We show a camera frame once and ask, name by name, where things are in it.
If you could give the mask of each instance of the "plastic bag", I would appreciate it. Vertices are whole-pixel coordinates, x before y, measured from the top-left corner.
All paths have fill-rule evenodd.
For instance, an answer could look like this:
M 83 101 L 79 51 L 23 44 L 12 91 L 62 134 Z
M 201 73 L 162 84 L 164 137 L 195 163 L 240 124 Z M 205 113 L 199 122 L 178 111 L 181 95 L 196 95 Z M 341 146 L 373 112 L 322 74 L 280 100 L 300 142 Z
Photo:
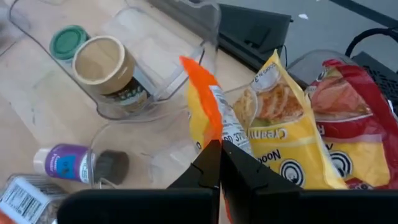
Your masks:
M 261 163 L 305 189 L 346 189 L 317 131 L 308 97 L 276 51 L 234 110 Z
M 398 126 L 362 68 L 337 60 L 307 89 L 318 129 L 351 189 L 398 188 Z
M 216 78 L 193 59 L 180 57 L 189 76 L 187 101 L 190 108 L 190 133 L 199 149 L 211 140 L 231 141 L 252 155 L 249 140 L 225 100 Z

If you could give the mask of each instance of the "light wood surface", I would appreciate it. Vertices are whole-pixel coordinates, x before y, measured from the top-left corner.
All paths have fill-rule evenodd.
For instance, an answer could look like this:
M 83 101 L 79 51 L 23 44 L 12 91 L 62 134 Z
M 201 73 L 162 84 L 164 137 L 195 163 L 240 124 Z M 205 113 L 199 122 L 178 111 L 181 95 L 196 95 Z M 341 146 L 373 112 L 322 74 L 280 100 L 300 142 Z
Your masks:
M 21 6 L 29 7 L 29 11 L 37 15 L 27 15 L 33 21 L 32 32 L 40 41 L 49 42 L 53 34 L 50 28 L 55 27 L 56 23 L 64 23 L 62 20 L 57 21 L 60 16 L 50 20 L 50 17 L 45 18 L 40 12 L 41 8 L 35 8 L 37 0 L 20 1 L 25 1 Z M 65 4 L 68 3 L 65 8 L 67 13 L 61 17 L 87 21 L 86 16 L 96 24 L 111 18 L 124 7 L 123 0 L 78 1 L 79 4 L 95 6 L 95 10 L 83 15 L 81 9 L 70 2 L 73 1 L 65 1 Z M 93 19 L 97 18 L 94 15 L 99 11 L 101 19 Z M 45 31 L 46 26 L 36 24 L 44 19 L 49 24 L 48 32 Z M 90 23 L 83 25 L 92 31 Z M 37 27 L 41 27 L 40 32 L 35 30 Z M 222 51 L 218 52 L 216 69 L 224 90 L 249 83 L 254 77 L 252 71 Z M 32 173 L 32 159 L 39 147 L 60 142 L 90 145 L 97 130 L 107 122 L 97 114 L 95 103 L 28 37 L 19 40 L 0 58 L 1 183 L 5 183 L 14 173 Z M 62 182 L 62 185 L 70 191 L 84 187 L 73 182 Z

